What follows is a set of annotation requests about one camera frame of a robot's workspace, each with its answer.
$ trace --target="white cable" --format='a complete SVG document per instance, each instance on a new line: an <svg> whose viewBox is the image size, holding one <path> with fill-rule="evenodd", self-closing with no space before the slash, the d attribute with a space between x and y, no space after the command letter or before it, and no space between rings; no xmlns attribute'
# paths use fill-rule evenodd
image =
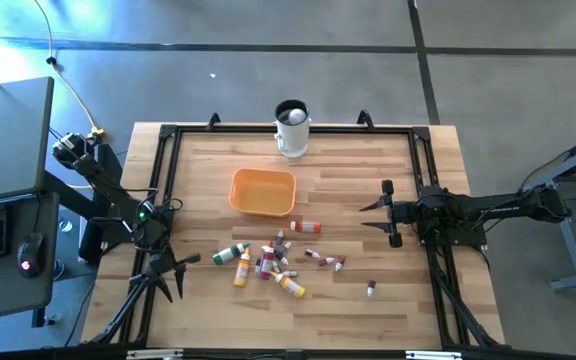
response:
<svg viewBox="0 0 576 360"><path fill-rule="evenodd" d="M50 29L50 22L48 22L48 16L46 15L44 8L42 8L41 5L39 4L38 0L35 0L35 4L37 4L39 11L41 11L41 14L44 16L44 20L46 20L46 26L48 27L48 57L51 58L52 57L52 30Z"/></svg>
<svg viewBox="0 0 576 360"><path fill-rule="evenodd" d="M38 0L34 0L34 1L35 1L35 4L37 4L37 7L39 8L39 10L41 11L41 14L44 16L44 20L46 21L46 27L48 28L48 59L54 59L54 56L52 56L52 29L50 28L50 22L48 21L48 16L46 15L46 12L44 11L44 9L39 4L39 1ZM61 81L64 82L66 87L74 95L74 97L75 97L75 99L77 99L77 102L79 103L79 105L81 105L81 108L84 109L84 112L86 113L86 116L88 117L88 121L90 122L90 126L92 127L92 131L94 132L95 130L97 130L98 129L97 124L95 123L95 120L93 120L92 114L90 113L90 110L88 110L88 107L86 107L86 105L81 100L81 98L79 97L79 94L77 94L77 92L72 87L72 85L70 85L70 83L63 77L63 75L61 75L61 72L59 71L59 68L57 67L56 61L52 62L52 63L49 62L48 64L50 64L50 66L55 71L57 76L59 76Z"/></svg>
<svg viewBox="0 0 576 360"><path fill-rule="evenodd" d="M84 109L84 111L86 112L86 116L88 117L88 121L90 122L90 126L92 126L93 128L97 128L97 124L95 124L95 121L92 119L92 114L90 114L90 110L88 110L86 105L84 105L84 102L79 97L79 94L77 94L77 92L72 87L72 85L70 85L70 83L61 75L61 72L59 72L59 70L57 69L57 65L53 64L51 66L52 66L53 70L55 70L55 73L59 76L61 81L63 81L64 84L66 85L66 87L68 89L70 89L70 92L75 96L75 99L77 99L77 102L79 103L79 105L81 105L81 108Z"/></svg>

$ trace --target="yellow bottle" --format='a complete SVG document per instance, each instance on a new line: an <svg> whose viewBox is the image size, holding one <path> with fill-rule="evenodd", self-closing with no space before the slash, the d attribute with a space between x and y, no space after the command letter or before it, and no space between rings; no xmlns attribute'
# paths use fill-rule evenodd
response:
<svg viewBox="0 0 576 360"><path fill-rule="evenodd" d="M279 284L279 286L281 286L284 290L288 291L289 293L293 294L297 299L301 299L304 297L306 289L304 289L301 285L292 281L289 277L283 276L282 274L277 274L276 272L273 272L271 273L271 275L273 278L275 278L275 282Z"/></svg>
<svg viewBox="0 0 576 360"><path fill-rule="evenodd" d="M235 273L234 285L238 287L246 286L246 279L248 278L248 268L250 267L250 249L246 248L241 258L239 259L239 266Z"/></svg>

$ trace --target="black metal frame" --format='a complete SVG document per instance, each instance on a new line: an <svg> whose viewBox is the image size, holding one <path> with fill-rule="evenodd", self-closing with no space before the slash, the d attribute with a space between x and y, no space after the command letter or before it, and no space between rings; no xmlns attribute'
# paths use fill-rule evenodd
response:
<svg viewBox="0 0 576 360"><path fill-rule="evenodd" d="M166 201L172 197L173 192L173 184L175 179L176 167L177 167L177 160L179 159L179 150L181 147L181 139L184 133L273 133L275 132L275 127L268 124L268 125L221 125L217 124L221 123L219 119L219 115L216 113L212 115L210 122L208 125L204 124L189 124L189 125L162 125L159 131L159 141L157 144L157 150L155 153L155 159L153 163L152 174L150 178L149 186L152 188L156 188L159 184L159 179L161 175L161 168L163 165L163 157L164 157L164 148L168 141L172 141L172 153L170 156L170 162L168 164L168 174L165 180L165 189L163 192L163 201ZM362 110L359 114L358 125L365 125L365 126L326 126L326 125L312 125L310 127L310 132L314 134L357 134L357 133L366 133L366 134L388 134L388 135L403 135L406 136L408 139L409 144L409 151L413 166L413 176L415 178L415 186L417 188L418 196L420 195L421 189L425 185L437 185L438 184L438 174L437 168L435 165L434 154L432 150L432 144L430 139L430 130L427 126L412 126L412 127L399 127L399 126L388 126L388 127L376 127L373 124L372 118L370 114L366 110ZM430 178L430 184L424 184L424 178L422 175L422 167L421 161L419 158L418 152L418 145L423 145L425 162L428 167L428 173ZM443 246L443 252L445 254L445 273L448 280L448 285L451 286L453 289L453 293L459 299L461 299L461 295L459 293L459 286L457 284L457 273L455 269L455 263L452 253L451 246ZM439 261L435 247L427 246L426 247L426 254L428 257L428 266L430 268L431 264L437 263ZM135 254L135 259L133 263L133 269L131 276L135 276L142 271L142 267L144 265L144 257L145 255L142 252L137 252ZM435 281L435 279L430 276L430 282L433 290L433 296L435 299L435 310L437 313L437 325L439 327L439 335L442 348L449 346L451 344L455 344L452 341L451 335L448 329L448 319L445 312L444 300L442 296L442 288L441 286ZM139 344L142 346L146 346L148 332L150 328L150 320L152 316L152 308L155 296L155 287L149 286L146 290L145 301L143 312L141 316L141 322L139 326L139 331L136 335L134 340L134 344ZM131 343L130 342L130 329L132 326L132 315L126 318L126 321L122 325L121 332L119 335L119 341L123 343ZM462 319L457 312L455 312L455 316L457 319L457 329L458 329L458 337L459 342L458 344L469 344L468 341L468 331L466 330L466 326L464 324L464 319ZM347 355L348 351L343 352L336 352L336 351L324 351L324 353L328 356L341 356ZM379 351L379 352L372 352L372 351L351 351L352 356L380 356L383 357L392 357L393 355L401 355L401 351Z"/></svg>

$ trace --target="computer mouse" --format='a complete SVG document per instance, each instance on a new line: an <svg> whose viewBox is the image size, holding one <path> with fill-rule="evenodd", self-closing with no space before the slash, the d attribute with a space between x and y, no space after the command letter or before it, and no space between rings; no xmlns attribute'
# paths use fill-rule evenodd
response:
<svg viewBox="0 0 576 360"><path fill-rule="evenodd" d="M46 244L40 233L30 233L19 243L17 265L22 276L33 278L46 265Z"/></svg>

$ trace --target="desk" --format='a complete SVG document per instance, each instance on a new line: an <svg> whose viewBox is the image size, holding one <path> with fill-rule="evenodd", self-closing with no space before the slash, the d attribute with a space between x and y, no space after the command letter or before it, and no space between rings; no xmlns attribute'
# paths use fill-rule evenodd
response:
<svg viewBox="0 0 576 360"><path fill-rule="evenodd" d="M123 186L148 185L160 125L135 124ZM455 193L468 193L456 129L432 126L430 133L440 184ZM400 227L404 245L391 249L385 234L360 225L383 221L385 211L357 212L380 195L384 178L393 181L397 200L416 199L407 139L368 133L311 134L309 144L306 156L288 159L277 152L270 134L183 135L173 197L182 199L184 208L175 214L171 244L178 258L200 252L203 260L189 267L183 300L174 294L174 303L169 304L162 294L156 294L149 347L440 347L428 263L416 235L410 227ZM231 209L231 179L240 167L294 173L297 199L291 215L273 219ZM161 188L165 175L160 177ZM274 237L278 228L301 219L322 224L320 234L286 234L286 240L293 242L288 255L290 269L299 271L297 281L307 289L304 300L254 276L244 289L235 288L236 262L220 267L212 264L216 251L237 242L251 242L254 262L260 246ZM339 273L320 269L303 254L308 247L326 256L346 255L344 269ZM487 331L503 342L484 261L472 249L455 248L454 252L464 301ZM83 341L96 335L123 301L133 258L134 250L124 244L102 259ZM166 274L165 279L174 289L173 275ZM366 297L369 279L377 281L370 299ZM139 307L135 314L140 316Z"/></svg>
<svg viewBox="0 0 576 360"><path fill-rule="evenodd" d="M59 195L44 194L13 200L6 206L8 207L8 252L0 257L0 316L42 308L50 303L57 242ZM46 266L37 277L26 278L19 273L17 249L26 235L33 232L34 219L38 211L36 232L45 237Z"/></svg>

